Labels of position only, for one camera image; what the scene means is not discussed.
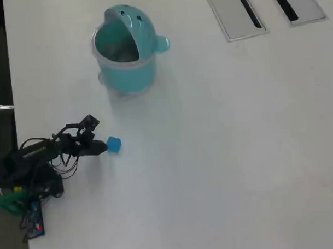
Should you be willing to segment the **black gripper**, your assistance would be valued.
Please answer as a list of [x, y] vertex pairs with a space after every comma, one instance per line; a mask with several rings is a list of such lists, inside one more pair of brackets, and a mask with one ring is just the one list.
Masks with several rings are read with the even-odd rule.
[[69, 154], [73, 157], [97, 156], [106, 152], [107, 144], [102, 140], [94, 140], [92, 132], [83, 131], [79, 135], [59, 133], [56, 135], [56, 145], [59, 154]]

